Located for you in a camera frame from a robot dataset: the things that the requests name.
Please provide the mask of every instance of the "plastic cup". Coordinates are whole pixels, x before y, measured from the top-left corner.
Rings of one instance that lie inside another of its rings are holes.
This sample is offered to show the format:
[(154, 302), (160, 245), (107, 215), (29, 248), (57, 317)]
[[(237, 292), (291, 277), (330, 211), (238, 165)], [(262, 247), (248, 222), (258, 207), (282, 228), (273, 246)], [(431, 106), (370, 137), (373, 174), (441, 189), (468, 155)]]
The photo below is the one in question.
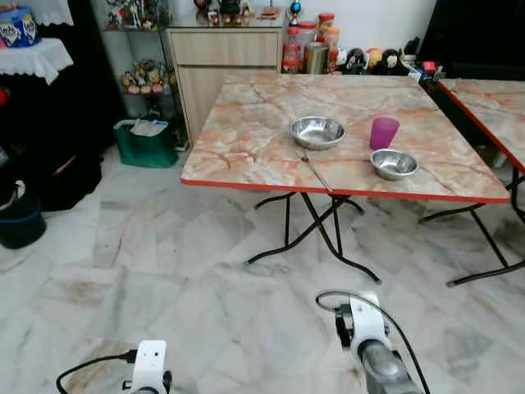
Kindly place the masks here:
[(391, 117), (375, 118), (370, 134), (370, 148), (373, 150), (388, 148), (399, 129), (399, 124), (397, 120)]

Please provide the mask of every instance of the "metal bowl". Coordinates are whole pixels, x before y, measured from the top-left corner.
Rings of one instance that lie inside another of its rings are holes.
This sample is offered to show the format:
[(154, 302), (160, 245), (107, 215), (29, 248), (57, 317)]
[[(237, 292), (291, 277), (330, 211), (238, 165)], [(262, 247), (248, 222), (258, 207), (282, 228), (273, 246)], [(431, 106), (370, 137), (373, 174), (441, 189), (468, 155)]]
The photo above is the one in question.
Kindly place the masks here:
[(418, 160), (410, 153), (393, 149), (379, 149), (370, 155), (370, 162), (377, 175), (389, 181), (398, 181), (419, 169)]
[(345, 136), (345, 128), (327, 117), (301, 117), (290, 125), (297, 144), (306, 149), (325, 150), (336, 146)]

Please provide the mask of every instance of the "marble floor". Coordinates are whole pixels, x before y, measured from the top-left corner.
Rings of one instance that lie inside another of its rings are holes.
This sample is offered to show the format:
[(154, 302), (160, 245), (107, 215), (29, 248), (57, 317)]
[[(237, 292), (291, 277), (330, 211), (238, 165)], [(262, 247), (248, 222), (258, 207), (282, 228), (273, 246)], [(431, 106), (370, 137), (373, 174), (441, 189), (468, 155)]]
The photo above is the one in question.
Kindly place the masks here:
[[(455, 205), (357, 198), (364, 216), (341, 209), (345, 255), (373, 269), (381, 286), (335, 259), (316, 231), (247, 268), (247, 258), (281, 244), (283, 204), (254, 211), (268, 193), (183, 186), (183, 161), (127, 167), (111, 149), (94, 193), (46, 214), (48, 230), (33, 245), (0, 250), (3, 392), (56, 392), (61, 371), (158, 338), (168, 344), (175, 392), (364, 393), (333, 316), (314, 303), (331, 288), (378, 293), (433, 393), (525, 392), (525, 270), (447, 288), (451, 278), (498, 266), (469, 215), (417, 224), (425, 211)], [(319, 209), (328, 204), (314, 197)], [(297, 234), (310, 218), (299, 197), (292, 210)], [(480, 214), (518, 261), (523, 229), (509, 208)], [(117, 393), (131, 371), (120, 361), (97, 364), (67, 388)]]

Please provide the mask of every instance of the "white wall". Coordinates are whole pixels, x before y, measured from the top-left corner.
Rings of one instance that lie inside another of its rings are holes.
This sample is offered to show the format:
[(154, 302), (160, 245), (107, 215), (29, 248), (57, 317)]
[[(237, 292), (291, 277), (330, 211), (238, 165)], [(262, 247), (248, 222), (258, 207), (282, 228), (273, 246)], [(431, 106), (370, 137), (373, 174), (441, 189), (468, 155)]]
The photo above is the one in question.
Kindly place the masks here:
[[(270, 1), (252, 0), (252, 3), (269, 5)], [(387, 49), (404, 48), (416, 35), (423, 39), (436, 0), (301, 0), (301, 3), (303, 21), (315, 21), (320, 12), (336, 14), (342, 48)], [(290, 1), (274, 0), (273, 4), (288, 7)]]

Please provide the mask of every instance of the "tissue box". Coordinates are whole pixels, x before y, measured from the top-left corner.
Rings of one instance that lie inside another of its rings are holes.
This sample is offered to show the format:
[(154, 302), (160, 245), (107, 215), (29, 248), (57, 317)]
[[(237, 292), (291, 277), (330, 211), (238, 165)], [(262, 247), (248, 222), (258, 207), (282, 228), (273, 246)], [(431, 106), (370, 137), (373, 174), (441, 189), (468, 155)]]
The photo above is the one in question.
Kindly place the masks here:
[(40, 41), (29, 7), (0, 13), (0, 36), (10, 48), (25, 48)]

